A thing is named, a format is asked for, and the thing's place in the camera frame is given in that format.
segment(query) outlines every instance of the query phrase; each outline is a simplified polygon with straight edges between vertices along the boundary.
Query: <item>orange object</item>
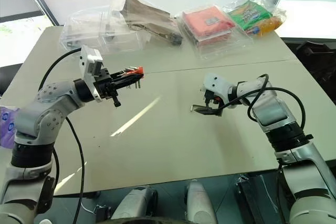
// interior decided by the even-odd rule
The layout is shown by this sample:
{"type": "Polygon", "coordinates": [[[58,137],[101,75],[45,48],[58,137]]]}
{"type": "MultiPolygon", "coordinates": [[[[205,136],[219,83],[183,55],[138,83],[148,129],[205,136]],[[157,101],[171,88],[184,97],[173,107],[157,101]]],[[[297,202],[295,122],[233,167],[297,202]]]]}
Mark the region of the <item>orange object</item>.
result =
{"type": "Polygon", "coordinates": [[[255,26],[259,27],[260,31],[258,36],[262,36],[265,33],[270,31],[274,31],[282,24],[281,19],[278,17],[271,17],[264,20],[261,20],[255,24],[255,26]]]}
{"type": "Polygon", "coordinates": [[[132,70],[132,71],[126,72],[125,74],[132,74],[132,73],[143,74],[143,67],[138,67],[137,70],[132,70]]]}
{"type": "Polygon", "coordinates": [[[193,13],[183,13],[183,19],[194,37],[208,37],[235,27],[235,23],[216,6],[193,13]]]}

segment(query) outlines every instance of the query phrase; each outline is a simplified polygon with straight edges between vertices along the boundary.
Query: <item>floor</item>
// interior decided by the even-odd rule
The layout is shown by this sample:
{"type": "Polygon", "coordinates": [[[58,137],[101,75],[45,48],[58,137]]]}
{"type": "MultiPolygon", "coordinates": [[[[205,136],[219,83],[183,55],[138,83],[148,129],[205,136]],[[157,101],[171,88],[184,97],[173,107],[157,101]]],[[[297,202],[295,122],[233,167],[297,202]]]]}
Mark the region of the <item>floor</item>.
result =
{"type": "MultiPolygon", "coordinates": [[[[203,184],[212,201],[218,223],[244,224],[235,200],[235,184],[239,177],[240,175],[227,175],[198,179],[203,184]]],[[[251,178],[260,212],[265,223],[280,223],[275,207],[268,198],[265,189],[267,188],[269,197],[276,203],[275,173],[263,174],[263,179],[265,184],[260,176],[251,178]]],[[[188,181],[179,181],[152,185],[159,193],[157,216],[185,219],[184,188],[187,184],[188,181]]],[[[101,195],[96,199],[84,199],[83,205],[90,210],[93,210],[96,204],[108,205],[112,209],[116,209],[129,191],[130,188],[102,191],[101,195]]],[[[46,218],[50,219],[53,224],[72,223],[77,202],[77,198],[54,198],[51,209],[45,214],[37,216],[34,223],[39,223],[46,218]]],[[[81,208],[77,223],[95,223],[95,216],[81,208]]]]}

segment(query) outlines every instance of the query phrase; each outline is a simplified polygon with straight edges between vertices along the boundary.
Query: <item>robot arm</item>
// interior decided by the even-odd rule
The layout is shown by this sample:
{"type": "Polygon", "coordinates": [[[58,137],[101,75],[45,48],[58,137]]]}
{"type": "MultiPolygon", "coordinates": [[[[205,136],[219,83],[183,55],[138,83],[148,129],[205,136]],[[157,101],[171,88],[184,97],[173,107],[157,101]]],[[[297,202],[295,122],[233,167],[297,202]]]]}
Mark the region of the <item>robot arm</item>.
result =
{"type": "Polygon", "coordinates": [[[336,223],[335,177],[309,141],[312,136],[304,134],[287,105],[272,90],[267,75],[233,85],[209,73],[202,91],[206,106],[192,106],[192,110],[201,114],[221,116],[226,104],[231,109],[239,104],[252,105],[251,111],[274,148],[277,161],[283,165],[286,183],[296,200],[290,213],[291,224],[336,223]],[[258,94],[264,84],[264,92],[258,94]],[[247,93],[250,95],[239,99],[247,93]],[[218,109],[209,107],[211,101],[219,104],[218,109]]]}
{"type": "Polygon", "coordinates": [[[82,47],[82,79],[45,85],[34,101],[16,117],[12,160],[0,194],[0,223],[33,223],[52,202],[55,179],[51,171],[54,143],[64,119],[86,102],[112,98],[120,106],[117,90],[138,83],[143,70],[127,68],[110,74],[102,67],[99,51],[82,47]]]}

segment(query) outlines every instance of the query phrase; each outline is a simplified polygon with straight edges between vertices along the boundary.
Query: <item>table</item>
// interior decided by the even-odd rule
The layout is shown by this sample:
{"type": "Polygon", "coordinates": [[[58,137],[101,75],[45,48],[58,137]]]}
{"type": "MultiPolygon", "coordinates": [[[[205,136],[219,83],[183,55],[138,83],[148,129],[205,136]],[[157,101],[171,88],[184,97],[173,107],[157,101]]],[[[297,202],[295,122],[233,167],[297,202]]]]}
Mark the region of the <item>table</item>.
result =
{"type": "MultiPolygon", "coordinates": [[[[34,98],[45,70],[60,55],[56,50],[59,33],[60,28],[53,27],[42,34],[0,104],[20,107],[34,98]]],[[[259,126],[247,117],[246,107],[224,110],[222,117],[190,112],[192,104],[203,104],[199,88],[208,72],[232,83],[268,73],[274,87],[291,90],[302,99],[306,134],[313,134],[324,159],[336,158],[331,137],[336,107],[274,33],[247,52],[228,56],[227,61],[225,57],[200,61],[190,50],[187,44],[181,49],[150,48],[150,53],[144,50],[138,57],[136,52],[104,57],[104,66],[111,72],[142,65],[146,74],[141,89],[119,91],[121,107],[116,109],[111,100],[90,102],[69,116],[86,160],[85,192],[275,169],[274,150],[259,126]],[[155,50],[162,53],[153,56],[155,50]]],[[[65,59],[49,81],[78,78],[77,64],[75,57],[65,59]]],[[[300,122],[295,100],[279,95],[300,122]]],[[[60,185],[55,194],[78,193],[80,158],[67,124],[62,126],[55,148],[60,159],[60,185]]]]}

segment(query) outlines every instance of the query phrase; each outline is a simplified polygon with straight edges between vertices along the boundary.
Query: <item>colorful packaging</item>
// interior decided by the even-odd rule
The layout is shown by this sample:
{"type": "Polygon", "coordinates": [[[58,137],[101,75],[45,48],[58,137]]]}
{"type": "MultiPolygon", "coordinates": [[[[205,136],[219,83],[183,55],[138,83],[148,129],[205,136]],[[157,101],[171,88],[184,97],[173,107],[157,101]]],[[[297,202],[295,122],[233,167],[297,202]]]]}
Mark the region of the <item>colorful packaging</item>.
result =
{"type": "Polygon", "coordinates": [[[224,10],[249,35],[263,36],[286,19],[285,11],[266,0],[237,1],[224,10]]]}
{"type": "Polygon", "coordinates": [[[14,119],[19,109],[0,106],[0,146],[8,149],[14,147],[14,119]]]}
{"type": "Polygon", "coordinates": [[[230,16],[215,5],[183,11],[177,20],[201,58],[222,56],[251,42],[230,16]]]}

